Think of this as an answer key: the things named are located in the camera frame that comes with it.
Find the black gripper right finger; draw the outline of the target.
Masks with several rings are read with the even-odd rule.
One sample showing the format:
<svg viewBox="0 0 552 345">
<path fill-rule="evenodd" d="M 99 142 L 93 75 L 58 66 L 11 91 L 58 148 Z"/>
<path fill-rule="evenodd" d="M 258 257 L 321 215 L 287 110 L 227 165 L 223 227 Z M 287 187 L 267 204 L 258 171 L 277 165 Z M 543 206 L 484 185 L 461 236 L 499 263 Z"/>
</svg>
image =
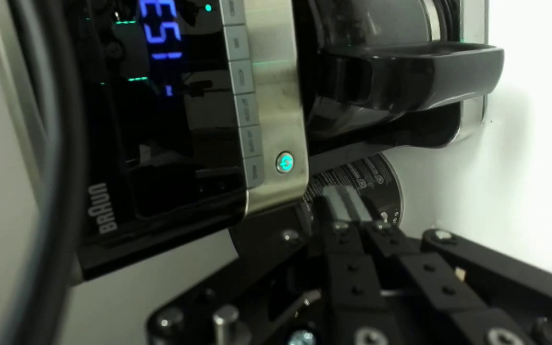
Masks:
<svg viewBox="0 0 552 345">
<path fill-rule="evenodd" d="M 552 273 L 449 231 L 405 236 L 346 192 L 371 254 L 428 307 L 438 345 L 552 345 Z"/>
</svg>

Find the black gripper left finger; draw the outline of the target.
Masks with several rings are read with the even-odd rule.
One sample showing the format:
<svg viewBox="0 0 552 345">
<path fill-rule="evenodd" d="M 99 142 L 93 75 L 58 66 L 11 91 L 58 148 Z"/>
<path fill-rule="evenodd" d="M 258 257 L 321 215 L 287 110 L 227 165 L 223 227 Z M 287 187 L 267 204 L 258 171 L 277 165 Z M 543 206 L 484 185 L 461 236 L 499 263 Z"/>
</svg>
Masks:
<svg viewBox="0 0 552 345">
<path fill-rule="evenodd" d="M 373 223 L 359 198 L 321 196 L 315 202 L 327 259 L 327 338 L 331 345 L 392 345 L 386 302 L 363 231 Z"/>
</svg>

